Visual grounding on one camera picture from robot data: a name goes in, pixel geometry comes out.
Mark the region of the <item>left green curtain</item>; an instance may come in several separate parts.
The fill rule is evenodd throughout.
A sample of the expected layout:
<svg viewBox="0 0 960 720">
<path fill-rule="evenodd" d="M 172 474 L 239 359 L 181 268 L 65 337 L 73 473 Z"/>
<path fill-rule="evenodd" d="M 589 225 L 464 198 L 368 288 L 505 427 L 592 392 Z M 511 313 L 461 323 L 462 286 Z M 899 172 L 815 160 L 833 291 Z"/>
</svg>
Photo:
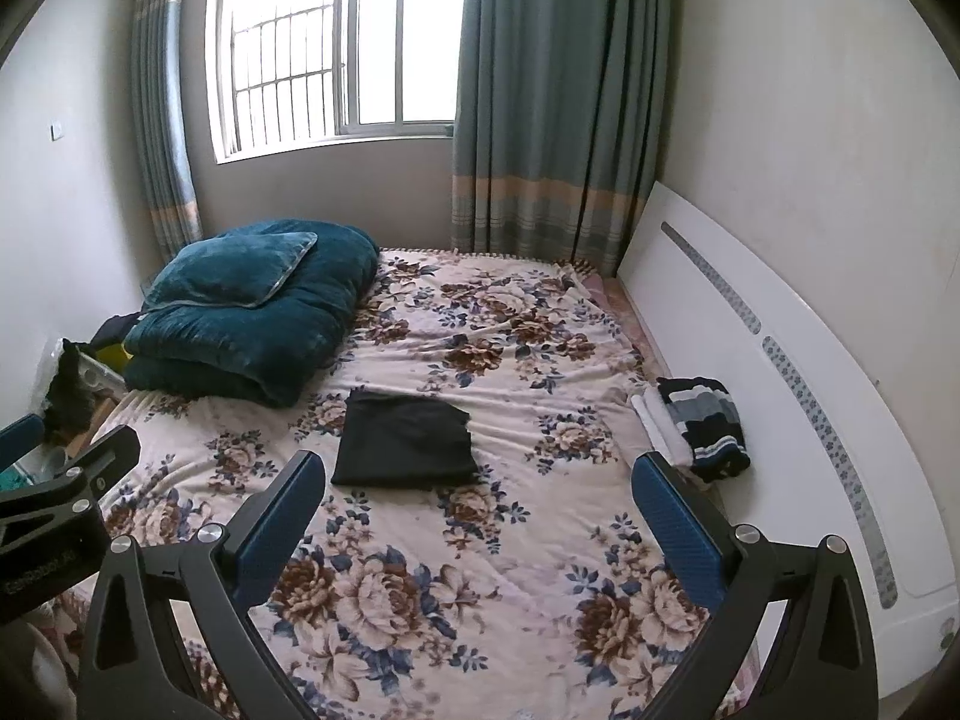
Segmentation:
<svg viewBox="0 0 960 720">
<path fill-rule="evenodd" d="M 169 262 L 203 238 L 185 138 L 182 0 L 133 0 L 132 112 L 146 208 Z"/>
</svg>

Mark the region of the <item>dark striped sweater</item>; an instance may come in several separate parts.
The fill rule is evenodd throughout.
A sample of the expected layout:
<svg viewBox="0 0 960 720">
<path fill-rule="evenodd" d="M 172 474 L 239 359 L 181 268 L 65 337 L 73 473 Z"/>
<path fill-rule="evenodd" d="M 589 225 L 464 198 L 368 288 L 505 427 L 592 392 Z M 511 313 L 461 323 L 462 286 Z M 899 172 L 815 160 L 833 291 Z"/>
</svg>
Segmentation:
<svg viewBox="0 0 960 720">
<path fill-rule="evenodd" d="M 480 475 L 470 415 L 438 398 L 353 390 L 332 483 L 355 488 L 462 486 Z"/>
</svg>

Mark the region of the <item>white headboard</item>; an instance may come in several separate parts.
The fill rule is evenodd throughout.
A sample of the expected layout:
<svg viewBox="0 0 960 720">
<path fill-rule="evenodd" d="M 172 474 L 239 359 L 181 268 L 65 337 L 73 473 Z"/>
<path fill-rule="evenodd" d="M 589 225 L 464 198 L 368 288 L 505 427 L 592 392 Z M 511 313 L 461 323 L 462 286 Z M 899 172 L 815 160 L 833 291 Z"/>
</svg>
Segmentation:
<svg viewBox="0 0 960 720">
<path fill-rule="evenodd" d="M 665 185 L 617 278 L 674 377 L 739 410 L 747 472 L 719 486 L 732 522 L 773 541 L 850 545 L 878 692 L 934 670 L 958 632 L 958 583 L 931 486 L 887 403 L 814 309 L 731 232 Z"/>
</svg>

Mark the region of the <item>teal velvet pillow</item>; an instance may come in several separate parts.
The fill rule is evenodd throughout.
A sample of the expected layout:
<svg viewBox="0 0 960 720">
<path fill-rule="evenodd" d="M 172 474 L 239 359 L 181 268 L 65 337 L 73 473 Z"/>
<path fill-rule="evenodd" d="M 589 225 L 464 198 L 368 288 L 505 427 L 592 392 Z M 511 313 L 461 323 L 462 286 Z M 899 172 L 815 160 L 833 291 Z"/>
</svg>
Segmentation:
<svg viewBox="0 0 960 720">
<path fill-rule="evenodd" d="M 241 232 L 194 242 L 160 271 L 143 310 L 256 309 L 285 286 L 316 242 L 314 232 Z"/>
</svg>

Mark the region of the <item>black clothes on chair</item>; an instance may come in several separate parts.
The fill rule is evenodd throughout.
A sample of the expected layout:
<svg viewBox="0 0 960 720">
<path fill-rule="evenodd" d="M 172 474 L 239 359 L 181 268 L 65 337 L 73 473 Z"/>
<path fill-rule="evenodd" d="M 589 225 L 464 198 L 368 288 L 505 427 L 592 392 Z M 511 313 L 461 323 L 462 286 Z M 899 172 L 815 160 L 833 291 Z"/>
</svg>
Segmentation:
<svg viewBox="0 0 960 720">
<path fill-rule="evenodd" d="M 80 349 L 65 340 L 55 376 L 44 397 L 44 442 L 70 444 L 91 427 L 94 408 L 93 394 L 80 376 Z"/>
</svg>

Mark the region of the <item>teal folded quilt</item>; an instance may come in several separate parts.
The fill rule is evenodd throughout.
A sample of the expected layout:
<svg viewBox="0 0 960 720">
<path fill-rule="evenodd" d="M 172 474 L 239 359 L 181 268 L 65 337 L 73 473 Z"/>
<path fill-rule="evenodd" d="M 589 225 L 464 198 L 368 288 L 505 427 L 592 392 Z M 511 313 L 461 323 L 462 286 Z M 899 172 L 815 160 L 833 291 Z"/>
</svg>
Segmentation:
<svg viewBox="0 0 960 720">
<path fill-rule="evenodd" d="M 311 220 L 263 221 L 215 238 L 241 232 L 314 232 L 317 242 L 256 309 L 142 305 L 124 340 L 128 388 L 290 408 L 331 360 L 373 284 L 379 247 L 358 227 Z"/>
</svg>

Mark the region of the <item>green curtain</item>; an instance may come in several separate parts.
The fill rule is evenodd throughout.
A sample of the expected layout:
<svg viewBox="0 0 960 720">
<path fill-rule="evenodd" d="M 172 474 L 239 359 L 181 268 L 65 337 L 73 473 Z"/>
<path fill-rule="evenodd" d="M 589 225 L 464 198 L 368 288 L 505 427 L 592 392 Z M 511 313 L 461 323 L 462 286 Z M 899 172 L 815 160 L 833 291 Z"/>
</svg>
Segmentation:
<svg viewBox="0 0 960 720">
<path fill-rule="evenodd" d="M 182 0 L 133 0 L 132 112 L 146 208 L 169 262 L 203 238 L 185 138 Z"/>
<path fill-rule="evenodd" d="M 455 249 L 610 277 L 654 184 L 672 0 L 464 0 Z"/>
</svg>

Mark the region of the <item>window with bars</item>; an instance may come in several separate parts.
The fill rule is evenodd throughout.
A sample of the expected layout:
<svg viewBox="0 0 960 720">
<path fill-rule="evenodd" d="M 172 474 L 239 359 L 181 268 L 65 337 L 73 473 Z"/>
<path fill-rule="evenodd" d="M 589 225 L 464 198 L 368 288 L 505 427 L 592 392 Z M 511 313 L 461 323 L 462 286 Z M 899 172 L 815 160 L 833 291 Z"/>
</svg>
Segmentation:
<svg viewBox="0 0 960 720">
<path fill-rule="evenodd" d="M 206 0 L 217 160 L 451 135 L 464 0 Z"/>
</svg>

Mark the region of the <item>folded striped garment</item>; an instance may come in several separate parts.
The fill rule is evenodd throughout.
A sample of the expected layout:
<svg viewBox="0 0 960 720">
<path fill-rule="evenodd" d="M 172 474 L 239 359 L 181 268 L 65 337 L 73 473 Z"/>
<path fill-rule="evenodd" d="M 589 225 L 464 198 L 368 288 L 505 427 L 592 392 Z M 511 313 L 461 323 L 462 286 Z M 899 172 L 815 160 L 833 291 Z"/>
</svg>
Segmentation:
<svg viewBox="0 0 960 720">
<path fill-rule="evenodd" d="M 680 437 L 692 450 L 693 478 L 711 484 L 750 468 L 739 411 L 719 380 L 659 377 L 656 388 Z"/>
</svg>

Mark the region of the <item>right green curtain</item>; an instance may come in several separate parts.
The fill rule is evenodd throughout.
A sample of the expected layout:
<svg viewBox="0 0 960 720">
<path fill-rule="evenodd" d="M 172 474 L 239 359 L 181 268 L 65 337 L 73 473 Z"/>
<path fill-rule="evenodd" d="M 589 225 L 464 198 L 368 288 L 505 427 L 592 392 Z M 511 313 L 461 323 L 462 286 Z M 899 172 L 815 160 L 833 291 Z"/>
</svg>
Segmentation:
<svg viewBox="0 0 960 720">
<path fill-rule="evenodd" d="M 455 249 L 610 277 L 654 184 L 672 0 L 464 0 Z"/>
</svg>

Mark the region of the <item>folded white garment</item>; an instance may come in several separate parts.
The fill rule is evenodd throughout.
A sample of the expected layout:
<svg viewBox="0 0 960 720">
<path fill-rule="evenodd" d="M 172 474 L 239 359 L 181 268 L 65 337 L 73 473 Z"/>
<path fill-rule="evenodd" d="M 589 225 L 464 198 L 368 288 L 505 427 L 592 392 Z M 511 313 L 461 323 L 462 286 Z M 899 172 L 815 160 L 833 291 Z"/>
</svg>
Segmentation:
<svg viewBox="0 0 960 720">
<path fill-rule="evenodd" d="M 677 424 L 667 413 L 658 390 L 645 385 L 630 398 L 631 408 L 643 423 L 654 449 L 658 450 L 670 465 L 690 468 L 693 465 L 692 447 L 682 437 Z"/>
</svg>

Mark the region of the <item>yellow box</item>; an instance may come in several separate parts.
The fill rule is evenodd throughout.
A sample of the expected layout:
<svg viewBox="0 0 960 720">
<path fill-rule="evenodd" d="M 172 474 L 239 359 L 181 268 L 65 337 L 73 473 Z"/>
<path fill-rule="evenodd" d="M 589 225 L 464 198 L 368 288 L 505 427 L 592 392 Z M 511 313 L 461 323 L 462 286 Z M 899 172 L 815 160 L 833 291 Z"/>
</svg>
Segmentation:
<svg viewBox="0 0 960 720">
<path fill-rule="evenodd" d="M 104 348 L 94 351 L 94 359 L 103 366 L 109 367 L 111 371 L 119 376 L 124 375 L 125 368 L 132 361 L 132 355 L 124 348 L 122 343 L 114 343 Z"/>
</svg>

